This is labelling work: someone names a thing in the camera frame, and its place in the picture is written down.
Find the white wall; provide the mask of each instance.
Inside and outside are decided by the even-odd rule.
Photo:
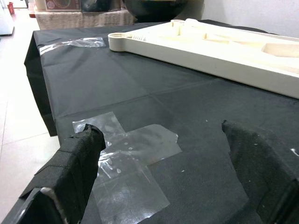
[[[299,0],[189,0],[180,19],[211,19],[299,37]]]
[[[14,4],[14,8],[27,8],[25,0],[7,0]]]

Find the black fabric padding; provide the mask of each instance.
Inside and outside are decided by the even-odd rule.
[[[222,129],[250,202],[265,223],[276,222],[289,194],[299,189],[288,190],[299,177],[299,157],[272,132],[229,121],[222,123]]]
[[[38,191],[33,198],[29,196],[29,205],[20,220],[11,224],[63,224],[54,202]]]
[[[98,172],[100,152],[105,148],[103,133],[86,124],[84,131],[67,138],[54,156],[35,174],[20,197],[34,188],[54,190],[68,221],[82,219]]]

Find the black fabric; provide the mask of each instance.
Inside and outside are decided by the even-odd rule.
[[[34,188],[54,190],[70,223],[82,219],[93,182],[97,176],[100,152],[105,148],[103,133],[92,125],[67,138],[54,156],[35,174],[20,197]]]
[[[36,47],[34,35],[32,35],[24,64],[26,66],[27,77],[34,99],[36,100],[38,110],[47,126],[50,136],[55,136],[57,135],[57,132],[52,117],[49,97],[43,77],[41,59]]]
[[[182,152],[149,166],[170,205],[141,223],[262,223],[236,176],[221,123],[228,119],[275,130],[289,148],[299,148],[298,100],[109,50],[109,33],[150,25],[155,24],[34,33],[37,47],[95,36],[107,45],[65,46],[41,57],[60,142],[74,133],[73,121],[106,112],[114,112],[126,132],[160,124],[178,134]],[[96,217],[98,209],[90,206],[82,223]]]
[[[278,217],[285,221],[282,210],[299,191],[293,183],[299,177],[299,156],[269,131],[229,121],[222,123],[222,129],[238,179],[261,219],[285,223],[278,222]],[[289,210],[298,204],[290,205]]]

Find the red bottle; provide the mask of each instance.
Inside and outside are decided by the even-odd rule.
[[[12,2],[9,2],[7,7],[8,7],[10,14],[13,15],[14,14],[14,4]]]

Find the white floor tile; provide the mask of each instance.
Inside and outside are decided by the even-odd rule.
[[[8,101],[3,144],[47,132],[33,96]]]
[[[11,57],[25,58],[32,31],[39,30],[36,19],[29,17],[27,9],[15,9],[14,11],[14,33],[0,37],[0,60]]]
[[[48,133],[3,145],[0,158],[0,222],[36,171],[58,149],[58,137],[50,137]]]

